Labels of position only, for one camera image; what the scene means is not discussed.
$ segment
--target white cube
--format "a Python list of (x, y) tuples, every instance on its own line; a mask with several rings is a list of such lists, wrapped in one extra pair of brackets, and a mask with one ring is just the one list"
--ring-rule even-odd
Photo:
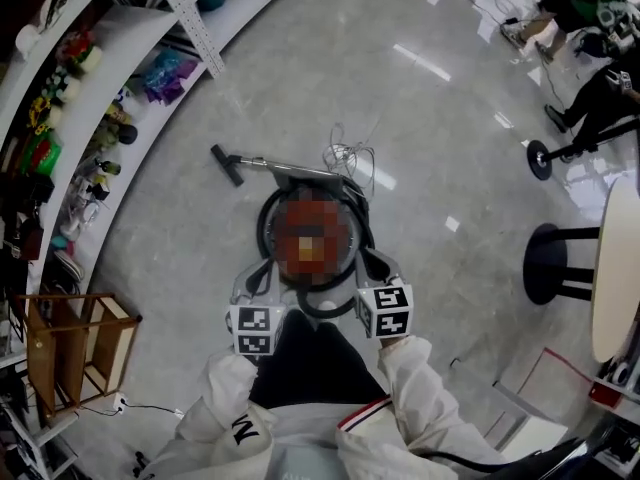
[(284, 306), (229, 306), (233, 348), (242, 356), (270, 356), (276, 349)]
[(356, 316), (362, 321), (369, 338), (408, 335), (413, 322), (411, 285), (358, 289)]

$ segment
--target perforated metal post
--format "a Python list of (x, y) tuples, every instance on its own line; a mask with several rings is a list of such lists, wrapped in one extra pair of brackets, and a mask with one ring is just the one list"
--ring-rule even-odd
[(184, 28), (193, 46), (200, 54), (200, 58), (207, 66), (209, 73), (214, 78), (224, 71), (224, 63), (220, 58), (220, 53), (213, 45), (213, 39), (207, 27), (204, 26), (202, 18), (196, 9), (193, 0), (167, 0), (178, 16), (178, 21)]

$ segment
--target striped trim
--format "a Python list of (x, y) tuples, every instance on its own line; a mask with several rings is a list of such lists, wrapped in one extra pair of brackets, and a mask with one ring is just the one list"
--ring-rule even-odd
[(345, 432), (349, 432), (350, 430), (353, 430), (354, 427), (389, 405), (391, 405), (390, 396), (385, 396), (384, 398), (381, 398), (379, 400), (374, 400), (369, 405), (365, 405), (359, 411), (356, 411), (343, 419), (340, 423), (338, 423), (338, 428)]

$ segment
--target person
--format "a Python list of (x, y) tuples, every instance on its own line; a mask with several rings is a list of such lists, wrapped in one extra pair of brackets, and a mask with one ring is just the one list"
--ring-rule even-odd
[(274, 355), (258, 366), (232, 351), (209, 359), (200, 398), (141, 477), (458, 478), (457, 466), (417, 455), (433, 449), (504, 463), (458, 415), (458, 403), (427, 363), (427, 340), (381, 341), (389, 395), (333, 323), (314, 328), (290, 310)]
[(551, 46), (546, 48), (536, 44), (542, 59), (551, 63), (558, 51), (567, 41), (567, 34), (581, 28), (589, 27), (597, 23), (598, 3), (612, 2), (614, 0), (542, 0), (541, 13), (520, 32), (508, 32), (502, 27), (503, 33), (517, 48), (524, 48), (527, 41), (541, 33), (551, 20), (558, 25)]
[[(611, 82), (620, 72), (629, 74), (630, 89)], [(578, 91), (573, 104), (565, 112), (560, 112), (551, 105), (545, 105), (544, 110), (560, 133), (573, 128), (584, 117), (584, 123), (573, 139), (573, 143), (586, 145), (595, 142), (597, 133), (619, 119), (640, 112), (640, 92), (634, 87), (640, 89), (640, 52), (638, 50), (631, 50), (619, 60), (597, 71)], [(570, 162), (581, 154), (563, 156), (561, 160)]]

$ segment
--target gray floor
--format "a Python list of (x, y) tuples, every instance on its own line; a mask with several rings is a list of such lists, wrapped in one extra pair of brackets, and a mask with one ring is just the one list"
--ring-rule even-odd
[[(503, 372), (513, 390), (543, 347), (595, 371), (588, 304), (534, 306), (521, 260), (540, 223), (598, 223), (607, 186), (635, 177), (635, 139), (569, 167), (556, 162), (552, 179), (536, 180), (522, 143), (568, 139), (542, 112), (558, 103), (535, 49), (518, 53), (469, 0), (433, 2), (276, 0), (224, 52), (227, 72), (203, 79), (181, 105), (122, 205), (94, 280), (144, 315), (123, 386), (130, 403), (188, 409), (205, 359), (230, 344), (223, 315), (233, 279), (258, 259), (255, 221), (275, 184), (245, 172), (232, 187), (210, 146), (319, 167), (336, 122), (346, 142), (375, 148), (378, 248), (413, 284), (414, 332), (433, 343), (432, 362), (466, 418), (484, 433), (500, 411), (448, 375), (456, 356), (487, 380)], [(477, 2), (502, 19), (523, 17), (535, 0)], [(566, 104), (598, 65), (564, 51), (549, 67)], [(575, 266), (592, 266), (594, 253), (571, 244)], [(341, 327), (375, 367), (357, 322)], [(545, 356), (522, 394), (574, 424), (588, 388)], [(68, 437), (94, 478), (123, 478), (133, 452), (153, 456), (177, 421), (145, 409), (83, 411)]]

